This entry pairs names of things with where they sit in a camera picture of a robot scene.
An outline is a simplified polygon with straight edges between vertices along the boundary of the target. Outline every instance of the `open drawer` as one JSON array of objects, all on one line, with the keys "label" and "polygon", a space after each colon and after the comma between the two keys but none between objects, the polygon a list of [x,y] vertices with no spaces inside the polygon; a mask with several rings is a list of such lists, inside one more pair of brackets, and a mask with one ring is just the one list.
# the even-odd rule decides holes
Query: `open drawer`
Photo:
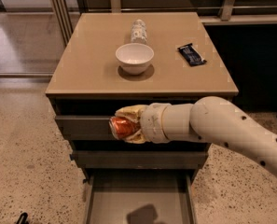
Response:
[{"label": "open drawer", "polygon": [[196,223],[190,178],[176,170],[95,170],[84,223]]}]

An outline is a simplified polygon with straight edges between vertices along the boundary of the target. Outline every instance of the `speckled floor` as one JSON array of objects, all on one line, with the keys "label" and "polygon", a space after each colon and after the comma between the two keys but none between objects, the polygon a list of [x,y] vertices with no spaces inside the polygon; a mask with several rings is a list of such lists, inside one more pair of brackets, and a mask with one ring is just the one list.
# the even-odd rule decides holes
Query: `speckled floor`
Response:
[{"label": "speckled floor", "polygon": [[[62,139],[45,96],[47,80],[0,79],[0,223],[82,223],[84,175]],[[275,113],[249,114],[277,133]],[[192,196],[199,224],[277,224],[277,178],[212,145]]]}]

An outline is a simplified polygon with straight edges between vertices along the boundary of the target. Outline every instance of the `ceramic bowl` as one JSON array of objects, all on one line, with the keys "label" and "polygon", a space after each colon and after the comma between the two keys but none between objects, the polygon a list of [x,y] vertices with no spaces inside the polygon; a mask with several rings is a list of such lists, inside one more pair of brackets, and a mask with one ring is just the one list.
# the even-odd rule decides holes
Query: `ceramic bowl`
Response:
[{"label": "ceramic bowl", "polygon": [[120,67],[131,75],[143,73],[151,64],[154,50],[140,43],[129,43],[119,47],[116,51]]}]

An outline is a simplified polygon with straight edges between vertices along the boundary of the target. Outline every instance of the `drawer front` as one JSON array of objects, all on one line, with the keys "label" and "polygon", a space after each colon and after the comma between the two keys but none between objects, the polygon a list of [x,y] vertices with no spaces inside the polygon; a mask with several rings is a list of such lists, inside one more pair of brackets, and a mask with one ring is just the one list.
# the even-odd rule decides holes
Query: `drawer front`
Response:
[{"label": "drawer front", "polygon": [[206,152],[73,151],[79,168],[102,169],[199,169]]},{"label": "drawer front", "polygon": [[55,120],[67,140],[115,140],[109,116],[56,116]]}]

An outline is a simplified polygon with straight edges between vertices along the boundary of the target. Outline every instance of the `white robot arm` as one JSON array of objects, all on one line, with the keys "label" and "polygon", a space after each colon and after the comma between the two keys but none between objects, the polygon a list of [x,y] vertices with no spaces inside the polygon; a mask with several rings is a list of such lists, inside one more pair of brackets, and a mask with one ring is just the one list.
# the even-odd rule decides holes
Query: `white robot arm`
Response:
[{"label": "white robot arm", "polygon": [[222,98],[205,97],[194,105],[145,105],[137,122],[145,141],[214,143],[243,154],[277,176],[277,134]]}]

